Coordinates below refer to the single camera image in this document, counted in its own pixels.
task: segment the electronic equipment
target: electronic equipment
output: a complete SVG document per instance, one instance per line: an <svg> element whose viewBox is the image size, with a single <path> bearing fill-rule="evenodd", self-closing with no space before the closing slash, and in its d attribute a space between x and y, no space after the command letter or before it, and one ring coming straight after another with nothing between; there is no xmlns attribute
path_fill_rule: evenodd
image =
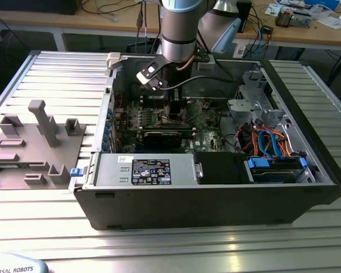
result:
<svg viewBox="0 0 341 273"><path fill-rule="evenodd" d="M338 0L305 0L306 5L314 6L314 5L323 5L331 10L335 10L340 1Z"/></svg>
<svg viewBox="0 0 341 273"><path fill-rule="evenodd" d="M282 7L275 18L275 25L279 27L308 27L312 24L312 20L312 16L307 11Z"/></svg>
<svg viewBox="0 0 341 273"><path fill-rule="evenodd" d="M236 6L238 7L239 10L239 18L241 19L238 33L243 33L245 30L245 25L250 13L251 5L252 3L250 0L238 0L236 3Z"/></svg>
<svg viewBox="0 0 341 273"><path fill-rule="evenodd" d="M135 77L152 58L107 58L92 156L69 187L93 228L291 223L341 196L341 169L277 72L295 63L219 60L235 81L184 85L171 116L176 92L146 90ZM192 64L191 76L222 73L211 59Z"/></svg>
<svg viewBox="0 0 341 273"><path fill-rule="evenodd" d="M0 10L74 15L82 0L0 0Z"/></svg>

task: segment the blue component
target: blue component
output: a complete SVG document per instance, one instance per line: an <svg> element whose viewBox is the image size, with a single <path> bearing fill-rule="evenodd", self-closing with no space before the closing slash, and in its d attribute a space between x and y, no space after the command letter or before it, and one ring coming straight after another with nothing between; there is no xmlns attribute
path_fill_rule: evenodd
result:
<svg viewBox="0 0 341 273"><path fill-rule="evenodd" d="M174 13L186 13L194 10L202 0L163 0L163 6Z"/></svg>
<svg viewBox="0 0 341 273"><path fill-rule="evenodd" d="M266 158L250 158L248 160L248 165L250 169L259 167L259 168L269 168L269 162Z"/></svg>
<svg viewBox="0 0 341 273"><path fill-rule="evenodd" d="M70 173L69 175L71 177L80 177L84 175L84 169L80 169L80 168L72 168L70 169Z"/></svg>
<svg viewBox="0 0 341 273"><path fill-rule="evenodd" d="M307 168L307 161L306 161L306 159L300 158L300 162L301 162L301 165L302 165L303 169Z"/></svg>
<svg viewBox="0 0 341 273"><path fill-rule="evenodd" d="M240 18L236 18L233 23L229 25L227 30L221 35L211 51L220 54L227 53L227 51L231 48L231 43L239 29L240 23Z"/></svg>
<svg viewBox="0 0 341 273"><path fill-rule="evenodd" d="M331 10L335 10L337 8L337 5L339 4L338 0L306 0L306 5L324 5L326 7L329 7Z"/></svg>
<svg viewBox="0 0 341 273"><path fill-rule="evenodd" d="M255 164L254 164L254 161L252 160L252 158L250 158L250 159L248 160L248 165L249 165L249 168L250 168L250 169L255 168Z"/></svg>
<svg viewBox="0 0 341 273"><path fill-rule="evenodd" d="M262 139L262 137L263 137L263 135L264 135L265 133L269 133L269 134L271 135L272 143L273 143L273 149L274 149L275 155L276 155L278 158L283 158L283 156L281 155L281 153L280 153L280 151L279 151L279 149L278 149L278 147L277 147L277 140L275 139L275 136L274 136L273 132L271 132L271 131L269 131L269 130L263 130L263 131L261 131L261 132L259 133L259 136L257 137L257 144L259 145L260 151L261 151L264 155L266 155L269 159L272 158L272 156L264 150L263 145L261 144L261 139Z"/></svg>

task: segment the wire bundle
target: wire bundle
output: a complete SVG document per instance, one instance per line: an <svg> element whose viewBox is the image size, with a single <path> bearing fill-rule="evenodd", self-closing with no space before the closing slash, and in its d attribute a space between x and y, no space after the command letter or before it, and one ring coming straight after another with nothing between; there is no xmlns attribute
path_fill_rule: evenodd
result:
<svg viewBox="0 0 341 273"><path fill-rule="evenodd" d="M263 40L263 32L262 32L262 29L263 29L263 21L257 16L257 12L255 10L255 8L253 6L251 6L251 8L253 9L255 15L252 15L252 14L249 14L249 16L253 17L256 19L256 21L252 18L249 18L247 21L249 23L252 23L253 24L253 29L254 29L254 26L256 26L257 30L254 29L254 31L256 32L256 38L254 40L254 42L252 43L251 47L249 49L247 49L246 53L244 54L243 58L246 58L247 55L249 55L249 57L251 57L252 54L254 54L254 58L260 54L260 53L264 53L263 54L263 57L265 56L267 50L268 50L268 47L269 47L269 41L270 39L272 38L272 35L268 35L267 34L267 41L264 43L264 44L261 44L262 40ZM259 43L256 47L255 50L253 50L253 47L256 43L256 41L258 40L259 38Z"/></svg>
<svg viewBox="0 0 341 273"><path fill-rule="evenodd" d="M239 135L244 130L242 127L235 135L235 139L239 139ZM249 131L251 141L248 142L243 148L244 152L247 152L251 156L260 156L271 159L272 156L268 153L269 148L273 147L273 152L276 157L291 157L288 147L288 139L277 130L272 130L267 127L257 127L250 129ZM270 139L267 146L263 147L263 138Z"/></svg>

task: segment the warning label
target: warning label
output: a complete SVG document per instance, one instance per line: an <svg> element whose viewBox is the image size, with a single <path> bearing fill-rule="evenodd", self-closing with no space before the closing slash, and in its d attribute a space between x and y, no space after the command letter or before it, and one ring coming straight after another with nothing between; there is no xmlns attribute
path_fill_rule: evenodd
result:
<svg viewBox="0 0 341 273"><path fill-rule="evenodd" d="M133 185L171 185L169 159L134 159L131 181Z"/></svg>

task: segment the slotted aluminum surface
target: slotted aluminum surface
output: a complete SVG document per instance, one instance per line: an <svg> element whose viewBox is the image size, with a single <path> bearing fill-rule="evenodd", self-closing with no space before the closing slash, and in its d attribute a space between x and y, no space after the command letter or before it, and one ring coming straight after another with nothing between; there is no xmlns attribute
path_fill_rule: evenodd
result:
<svg viewBox="0 0 341 273"><path fill-rule="evenodd" d="M341 102L310 67L291 61L270 63L341 168ZM273 97L282 109L274 92Z"/></svg>
<svg viewBox="0 0 341 273"><path fill-rule="evenodd" d="M83 83L92 86L86 90L57 89L51 84L39 89L38 82L52 76L57 77L53 79L56 83L73 77L64 84L74 88L75 78L104 78L105 58L105 54L42 53L29 64L25 80L20 80L26 85L15 87L13 96L0 107L0 114L13 106L20 111L32 97L53 98L47 105L53 107L56 119L66 118L58 107L99 107L101 91L94 82ZM27 85L29 77L37 76L43 78ZM82 107L81 100L91 106ZM90 143L96 115L86 111L69 114L88 125L84 142ZM35 122L28 115L20 117ZM86 164L88 153L89 147L83 146L79 166ZM6 252L43 259L56 273L341 273L341 198L332 205L313 208L291 225L96 231L66 190L0 191L0 253Z"/></svg>

